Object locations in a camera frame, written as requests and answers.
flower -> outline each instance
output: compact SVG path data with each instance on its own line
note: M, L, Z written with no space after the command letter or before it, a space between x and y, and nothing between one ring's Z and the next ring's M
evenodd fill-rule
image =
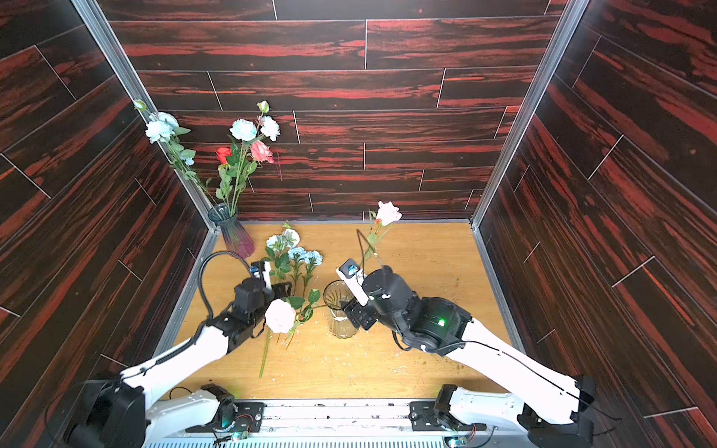
M286 247L296 247L296 244L299 244L299 233L294 229L286 229L281 237L284 239Z
M267 247L276 250L276 246L279 243L279 237L281 235L273 235L267 240Z
M306 249L301 246L293 247L289 249L289 257L296 261L302 261L301 257L306 253Z
M135 109L140 112L144 112L148 109L147 104L145 104L142 100L132 100L132 105L134 105Z
M399 219L401 219L401 214L399 213L398 207L394 207L391 202L384 204L379 201L379 212L376 213L376 222L380 221L382 226L387 226Z
M269 103L267 103L266 101L262 101L262 102L260 102L260 103L257 103L257 107L258 107L259 110L261 110L263 113L269 112Z
M157 120L167 123L172 127L172 129L179 127L179 121L177 121L172 114L168 114L167 112L157 113Z
M235 121L232 127L229 128L229 131L234 138L239 138L244 141L253 140L257 136L257 127L254 126L254 123L244 119Z
M270 116L264 117L262 122L262 134L271 138L271 141L276 141L276 137L279 136L279 123L275 122Z
M262 141L255 141L251 147L252 157L257 162L274 163L274 155L271 154L269 147Z
M169 142L169 138L174 135L174 130L170 125L163 121L150 121L147 123L147 131L145 134L149 137L149 143L157 140Z
M323 262L323 257L320 253L318 253L318 250L313 250L311 252L306 252L302 257L302 261L307 264L313 264L314 266L320 266Z
M288 333L294 326L296 310L283 300L276 299L269 304L264 318L274 333Z
M225 148L222 146L221 148L217 149L217 158L220 162L222 162L222 165L227 164L227 157L229 157L232 154L232 150L229 148Z

red rose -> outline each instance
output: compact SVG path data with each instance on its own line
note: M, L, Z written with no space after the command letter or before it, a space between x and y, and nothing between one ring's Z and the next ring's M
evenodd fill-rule
M219 148L217 149L217 158L220 162L222 162L222 165L227 164L227 157L229 157L232 154L232 150L229 148Z

glass vase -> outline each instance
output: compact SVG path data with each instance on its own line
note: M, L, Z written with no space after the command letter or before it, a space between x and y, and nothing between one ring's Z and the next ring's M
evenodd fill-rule
M254 241L237 219L237 214L229 214L229 206L219 204L209 210L209 219L222 230L227 250L236 252L241 258L248 258L254 253Z

light wooden table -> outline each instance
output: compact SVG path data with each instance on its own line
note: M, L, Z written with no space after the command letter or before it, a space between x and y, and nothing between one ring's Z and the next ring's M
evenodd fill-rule
M247 225L257 245L250 261L264 256L268 237L280 225ZM318 250L323 264L314 271L309 288L321 292L337 280L335 269L349 257L360 258L356 228L368 224L297 224L300 246ZM219 238L215 250L223 250ZM483 269L467 223L396 223L381 242L379 255L420 296L444 297L465 308L507 343L508 333ZM368 272L378 263L367 264ZM204 287L215 312L233 300L234 286L246 278L231 257L212 260ZM196 293L175 344L189 338L206 317ZM249 340L219 361L203 367L181 383L190 390L214 382L237 398L434 398L444 383L487 392L504 391L477 371L438 355L400 351L391 332L376 324L350 339L338 339L328 330L328 311L320 308L299 327L290 345L284 335L273 335L263 378L259 378L264 335ZM186 392L176 391L174 396Z

green stem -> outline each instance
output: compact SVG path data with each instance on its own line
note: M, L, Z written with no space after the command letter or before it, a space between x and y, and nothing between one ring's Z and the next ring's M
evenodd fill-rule
M259 372L259 378L264 375L264 366L266 366L267 353L269 353L269 338L271 338L271 330L267 330L267 342L264 344L264 358L262 359L262 370Z

